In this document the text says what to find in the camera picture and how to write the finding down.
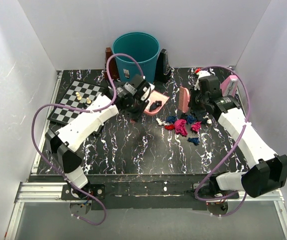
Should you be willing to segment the pink hand brush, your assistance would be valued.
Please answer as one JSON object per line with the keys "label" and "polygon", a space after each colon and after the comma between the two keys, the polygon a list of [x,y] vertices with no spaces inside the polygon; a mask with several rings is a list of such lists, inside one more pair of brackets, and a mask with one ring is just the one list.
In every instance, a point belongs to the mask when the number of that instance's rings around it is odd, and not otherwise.
{"label": "pink hand brush", "polygon": [[179,105],[178,109],[186,114],[189,111],[190,92],[189,89],[180,86],[179,88]]}

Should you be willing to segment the pink dustpan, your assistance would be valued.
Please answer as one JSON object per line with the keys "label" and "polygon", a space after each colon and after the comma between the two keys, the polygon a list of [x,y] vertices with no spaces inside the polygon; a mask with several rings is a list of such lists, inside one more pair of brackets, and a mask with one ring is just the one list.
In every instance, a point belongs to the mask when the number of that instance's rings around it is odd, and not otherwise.
{"label": "pink dustpan", "polygon": [[147,106],[144,111],[139,116],[131,116],[131,120],[137,122],[142,114],[148,116],[154,116],[160,112],[160,110],[165,106],[167,101],[169,100],[169,96],[166,96],[156,90],[153,90],[150,97],[147,100]]}

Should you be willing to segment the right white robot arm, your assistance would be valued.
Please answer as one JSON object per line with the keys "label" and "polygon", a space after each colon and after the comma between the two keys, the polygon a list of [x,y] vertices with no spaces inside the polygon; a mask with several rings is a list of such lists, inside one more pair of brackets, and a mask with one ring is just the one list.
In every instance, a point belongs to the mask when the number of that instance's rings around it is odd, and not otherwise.
{"label": "right white robot arm", "polygon": [[278,155],[257,134],[242,111],[237,99],[224,96],[220,81],[207,71],[198,73],[197,83],[191,89],[190,108],[204,109],[223,126],[234,139],[245,157],[249,171],[223,172],[209,178],[208,185],[200,185],[197,196],[220,199],[227,192],[244,191],[256,198],[285,185],[287,156]]}

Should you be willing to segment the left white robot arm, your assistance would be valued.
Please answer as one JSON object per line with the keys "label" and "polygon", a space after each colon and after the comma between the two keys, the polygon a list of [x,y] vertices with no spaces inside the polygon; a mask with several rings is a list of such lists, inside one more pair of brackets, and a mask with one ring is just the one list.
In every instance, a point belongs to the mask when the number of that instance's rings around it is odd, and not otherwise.
{"label": "left white robot arm", "polygon": [[90,191],[89,181],[81,167],[82,159],[76,151],[88,136],[119,113],[129,113],[138,119],[150,103],[154,89],[154,84],[137,74],[129,82],[105,87],[81,111],[69,105],[56,105],[56,108],[71,111],[77,116],[57,131],[48,130],[46,146],[63,176],[73,186],[72,194],[77,199],[86,199]]}

